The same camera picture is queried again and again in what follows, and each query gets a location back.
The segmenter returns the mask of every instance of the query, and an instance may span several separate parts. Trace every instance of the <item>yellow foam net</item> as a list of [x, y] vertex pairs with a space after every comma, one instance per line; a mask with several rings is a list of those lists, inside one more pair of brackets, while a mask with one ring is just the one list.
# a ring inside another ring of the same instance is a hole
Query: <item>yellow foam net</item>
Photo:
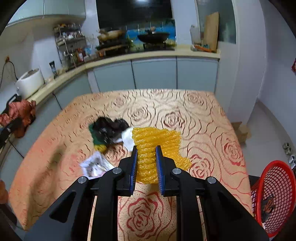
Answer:
[[138, 149], [137, 182], [157, 183], [155, 147], [160, 145], [163, 156], [172, 158], [176, 167], [187, 171], [191, 162], [179, 154], [181, 135], [177, 131], [154, 127], [135, 127], [133, 140]]

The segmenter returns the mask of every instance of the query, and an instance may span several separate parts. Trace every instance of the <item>rice cooker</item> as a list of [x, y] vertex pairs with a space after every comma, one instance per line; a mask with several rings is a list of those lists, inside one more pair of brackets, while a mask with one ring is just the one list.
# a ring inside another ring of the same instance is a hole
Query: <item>rice cooker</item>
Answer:
[[44, 78], [40, 69], [30, 70], [24, 73], [15, 83], [18, 95], [27, 99], [44, 84]]

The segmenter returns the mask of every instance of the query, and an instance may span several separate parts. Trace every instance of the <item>cutting board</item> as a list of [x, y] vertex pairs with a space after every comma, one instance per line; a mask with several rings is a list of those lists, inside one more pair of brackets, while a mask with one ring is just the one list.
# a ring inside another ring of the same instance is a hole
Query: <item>cutting board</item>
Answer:
[[206, 16], [203, 44], [207, 44], [213, 52], [217, 49], [218, 27], [219, 12]]

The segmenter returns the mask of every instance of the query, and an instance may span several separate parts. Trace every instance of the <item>tablecloth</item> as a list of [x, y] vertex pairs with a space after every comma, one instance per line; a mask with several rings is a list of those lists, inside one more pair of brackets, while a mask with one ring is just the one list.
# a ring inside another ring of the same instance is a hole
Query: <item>tablecloth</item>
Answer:
[[[9, 201], [24, 229], [32, 226], [82, 175], [79, 164], [95, 151], [88, 125], [99, 116], [123, 118], [131, 126], [180, 131], [180, 154], [192, 162], [189, 173], [203, 179], [216, 177], [252, 213], [242, 150], [213, 93], [114, 91], [75, 98], [27, 153], [9, 192]], [[105, 157], [117, 166], [130, 154], [117, 144], [109, 148]], [[161, 196], [157, 184], [137, 183], [133, 196], [118, 198], [118, 240], [175, 239], [176, 200]]]

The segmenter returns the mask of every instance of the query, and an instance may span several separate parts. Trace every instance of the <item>power cord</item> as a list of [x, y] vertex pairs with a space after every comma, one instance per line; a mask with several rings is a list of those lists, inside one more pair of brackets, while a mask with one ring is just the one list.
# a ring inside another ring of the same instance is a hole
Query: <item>power cord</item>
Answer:
[[13, 66], [13, 70], [14, 70], [14, 73], [15, 73], [15, 65], [10, 61], [10, 60], [6, 60], [5, 61], [5, 64], [3, 65], [3, 68], [2, 68], [2, 76], [1, 76], [1, 81], [0, 81], [0, 89], [1, 89], [1, 85], [2, 85], [2, 79], [3, 79], [3, 72], [4, 72], [4, 67], [7, 63], [11, 63], [12, 66]]

